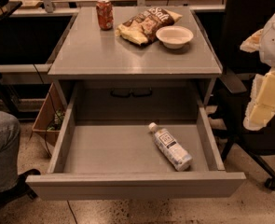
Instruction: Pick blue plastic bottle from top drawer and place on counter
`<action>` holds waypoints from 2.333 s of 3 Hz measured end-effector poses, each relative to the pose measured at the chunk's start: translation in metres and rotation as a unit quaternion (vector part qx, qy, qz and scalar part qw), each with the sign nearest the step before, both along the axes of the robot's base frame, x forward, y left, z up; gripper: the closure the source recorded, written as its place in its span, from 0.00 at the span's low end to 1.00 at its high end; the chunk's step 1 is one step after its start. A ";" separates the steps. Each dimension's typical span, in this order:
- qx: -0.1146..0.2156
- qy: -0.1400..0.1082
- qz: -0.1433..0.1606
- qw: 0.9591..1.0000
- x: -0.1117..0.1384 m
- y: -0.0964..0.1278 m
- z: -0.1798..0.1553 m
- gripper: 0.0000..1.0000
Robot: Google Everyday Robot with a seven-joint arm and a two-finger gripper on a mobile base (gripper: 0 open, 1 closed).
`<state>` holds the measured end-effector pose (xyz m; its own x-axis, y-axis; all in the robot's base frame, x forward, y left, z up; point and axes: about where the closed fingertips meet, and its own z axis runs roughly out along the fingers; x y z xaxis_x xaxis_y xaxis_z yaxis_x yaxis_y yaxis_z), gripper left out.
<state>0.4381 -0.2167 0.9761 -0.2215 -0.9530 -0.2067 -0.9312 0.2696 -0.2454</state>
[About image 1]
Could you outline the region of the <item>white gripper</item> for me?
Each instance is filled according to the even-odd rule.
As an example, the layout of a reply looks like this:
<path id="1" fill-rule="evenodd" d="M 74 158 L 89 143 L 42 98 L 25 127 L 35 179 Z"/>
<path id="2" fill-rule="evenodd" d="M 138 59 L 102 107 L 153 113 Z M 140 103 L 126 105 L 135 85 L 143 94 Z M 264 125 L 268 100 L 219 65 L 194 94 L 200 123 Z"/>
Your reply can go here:
<path id="1" fill-rule="evenodd" d="M 275 67 L 275 13 L 263 30 L 256 31 L 241 43 L 240 49 L 249 53 L 259 51 L 260 61 Z M 275 116 L 275 68 L 263 76 L 257 74 L 254 77 L 250 98 L 243 126 L 258 131 Z"/>

